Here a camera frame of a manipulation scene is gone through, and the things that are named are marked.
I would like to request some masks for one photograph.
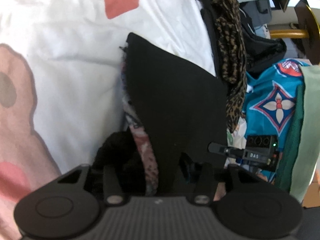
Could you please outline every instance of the floral printed fabric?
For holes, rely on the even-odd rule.
[[[247,74],[252,91],[246,94],[243,111],[248,135],[277,135],[278,151],[282,152],[295,111],[297,87],[303,84],[301,66],[309,64],[287,58],[273,64],[257,79]],[[275,173],[262,171],[272,182]]]
[[[122,62],[122,88],[123,88],[123,107],[125,118],[129,124],[130,131],[136,143],[137,150],[141,156],[145,176],[146,176],[146,195],[154,195],[158,188],[158,165],[155,155],[152,150],[151,142],[148,134],[145,132],[142,123],[140,122],[135,109],[130,101],[129,95],[126,92],[125,82],[125,61]]]

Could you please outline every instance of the leopard print fabric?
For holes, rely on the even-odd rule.
[[[212,6],[220,15],[215,25],[219,33],[218,46],[223,59],[221,76],[229,84],[226,104],[227,128],[233,133],[239,121],[247,88],[246,51],[239,3],[237,0],[213,0]]]

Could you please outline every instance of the screw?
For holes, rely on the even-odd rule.
[[[198,195],[195,197],[195,203],[199,205],[206,205],[210,201],[209,197],[206,195]]]
[[[155,204],[157,204],[157,205],[159,205],[159,204],[161,204],[161,203],[163,203],[163,200],[162,200],[162,199],[157,199],[157,200],[155,201]]]
[[[118,195],[112,195],[107,198],[107,202],[112,205],[118,205],[123,201],[123,197]]]

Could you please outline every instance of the light green cloth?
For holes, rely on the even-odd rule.
[[[286,192],[290,192],[292,169],[298,156],[303,122],[303,96],[304,84],[297,87],[296,108],[287,133],[282,159],[279,163],[275,180],[275,186]]]
[[[292,170],[290,195],[302,202],[320,152],[320,66],[301,67],[304,117],[298,156]]]

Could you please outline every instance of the flower motif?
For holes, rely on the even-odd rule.
[[[284,118],[283,110],[289,110],[295,106],[295,103],[285,99],[282,100],[282,97],[279,93],[277,93],[275,101],[269,101],[263,107],[269,111],[276,111],[276,119],[280,124]]]

